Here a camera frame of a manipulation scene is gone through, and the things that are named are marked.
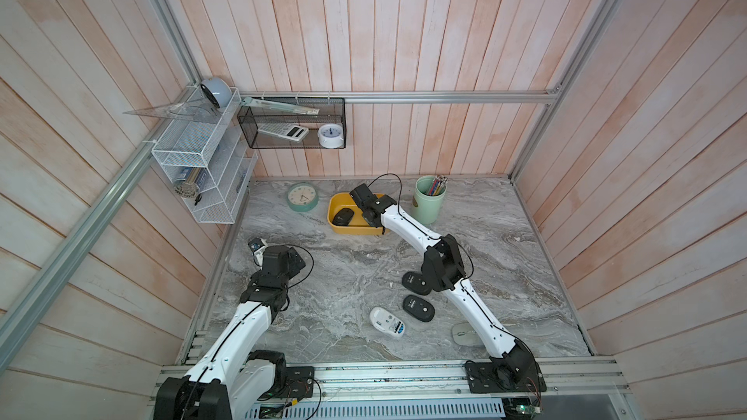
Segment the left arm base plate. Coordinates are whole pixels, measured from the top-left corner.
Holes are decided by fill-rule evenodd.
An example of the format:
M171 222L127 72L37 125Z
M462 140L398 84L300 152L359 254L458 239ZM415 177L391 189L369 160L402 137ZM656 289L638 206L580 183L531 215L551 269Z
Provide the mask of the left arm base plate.
M314 394L315 368L286 367L276 373L274 384L258 398L259 402L275 399L303 400Z

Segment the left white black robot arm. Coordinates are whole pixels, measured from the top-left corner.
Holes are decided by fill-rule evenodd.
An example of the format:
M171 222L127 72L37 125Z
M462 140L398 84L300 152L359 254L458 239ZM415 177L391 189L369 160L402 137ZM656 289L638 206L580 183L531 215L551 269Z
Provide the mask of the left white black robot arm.
M252 245L260 269L250 277L233 318L202 359L159 388L155 419L246 419L262 399L296 400L303 386L287 373L281 352L254 349L278 314L289 305L290 281L307 266L289 245Z

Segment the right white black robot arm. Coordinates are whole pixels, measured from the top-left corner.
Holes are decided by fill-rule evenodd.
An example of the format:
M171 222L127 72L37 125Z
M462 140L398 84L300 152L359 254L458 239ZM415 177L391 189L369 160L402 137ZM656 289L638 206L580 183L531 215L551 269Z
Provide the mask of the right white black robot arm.
M451 235L438 235L402 211L390 196L377 196L368 185L350 192L366 223L399 235L422 254L421 274L431 290L444 292L461 312L486 348L491 392L538 392L547 390L534 354L517 336L508 332L482 301L468 279L461 246Z

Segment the black mouse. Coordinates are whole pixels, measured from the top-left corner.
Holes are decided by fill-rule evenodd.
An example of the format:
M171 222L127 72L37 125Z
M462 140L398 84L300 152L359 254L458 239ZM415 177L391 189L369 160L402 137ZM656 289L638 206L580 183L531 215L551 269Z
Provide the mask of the black mouse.
M348 227L354 216L355 212L351 208L342 208L334 215L332 225L335 227Z
M428 296L432 289L421 273L408 271L402 277L402 285L418 296Z
M429 323L435 317L435 307L417 295L406 296L403 299L402 307L408 315L420 322Z

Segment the white mouse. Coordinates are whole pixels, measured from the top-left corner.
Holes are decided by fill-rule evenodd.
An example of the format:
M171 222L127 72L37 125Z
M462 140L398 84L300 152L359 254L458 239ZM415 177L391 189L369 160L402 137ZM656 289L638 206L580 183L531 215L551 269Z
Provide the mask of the white mouse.
M385 308L375 306L370 314L370 321L373 327L387 336L393 336L393 338L402 338L405 332L405 324L403 321L386 310Z

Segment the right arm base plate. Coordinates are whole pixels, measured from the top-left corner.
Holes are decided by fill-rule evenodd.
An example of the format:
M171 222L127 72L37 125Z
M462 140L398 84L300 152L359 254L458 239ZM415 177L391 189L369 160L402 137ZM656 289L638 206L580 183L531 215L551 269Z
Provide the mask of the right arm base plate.
M467 381L472 394L537 393L547 391L536 362L513 367L504 359L490 362L466 361Z

